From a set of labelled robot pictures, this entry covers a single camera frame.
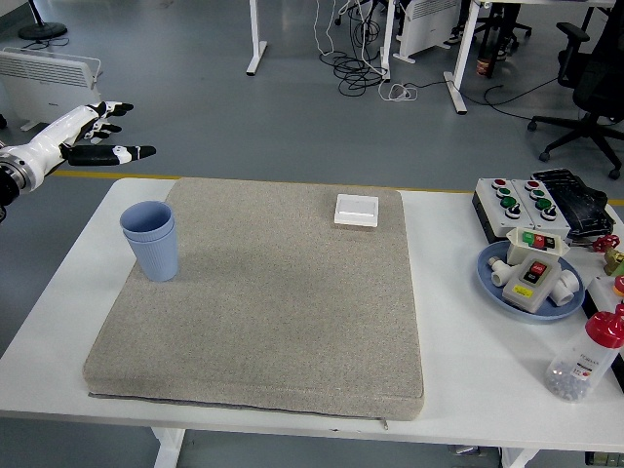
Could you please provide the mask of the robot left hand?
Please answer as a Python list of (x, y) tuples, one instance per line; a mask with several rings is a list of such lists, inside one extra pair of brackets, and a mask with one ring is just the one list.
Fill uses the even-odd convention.
[(27, 145), (22, 160), (39, 178), (67, 163), (74, 167), (124, 165), (155, 155), (150, 145), (82, 145), (81, 140), (102, 141), (121, 128), (108, 122), (109, 117), (126, 115), (134, 106), (118, 101), (81, 105), (58, 118)]

